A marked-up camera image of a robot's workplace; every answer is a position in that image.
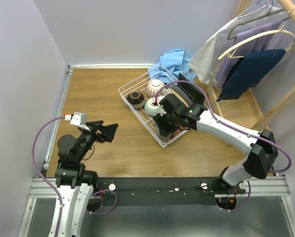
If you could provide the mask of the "pink mug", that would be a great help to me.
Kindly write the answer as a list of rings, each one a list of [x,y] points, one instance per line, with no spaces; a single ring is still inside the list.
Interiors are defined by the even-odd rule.
[[[178,129],[178,130],[176,130],[175,132],[173,132],[173,133],[170,135],[170,137],[173,138],[173,137],[177,136],[180,132],[181,132],[181,131]]]

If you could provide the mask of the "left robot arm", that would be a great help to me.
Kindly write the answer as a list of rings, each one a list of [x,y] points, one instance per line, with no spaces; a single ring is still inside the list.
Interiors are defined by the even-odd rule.
[[[84,122],[70,119],[70,124],[81,132],[78,138],[64,135],[58,142],[58,166],[55,172],[56,206],[49,236],[78,237],[88,201],[100,194],[97,172],[87,170],[82,163],[95,142],[111,143],[118,128],[117,123],[104,125],[103,121]]]

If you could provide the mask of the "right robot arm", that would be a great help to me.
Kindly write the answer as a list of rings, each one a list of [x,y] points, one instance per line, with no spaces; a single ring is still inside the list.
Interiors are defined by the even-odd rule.
[[[208,107],[198,103],[186,106],[174,94],[153,99],[159,109],[154,120],[160,134],[169,135],[179,128],[193,129],[212,134],[241,150],[246,157],[227,166],[213,182],[212,187],[221,193],[230,192],[240,182],[249,178],[265,179],[278,156],[274,135],[244,128],[223,119]]]

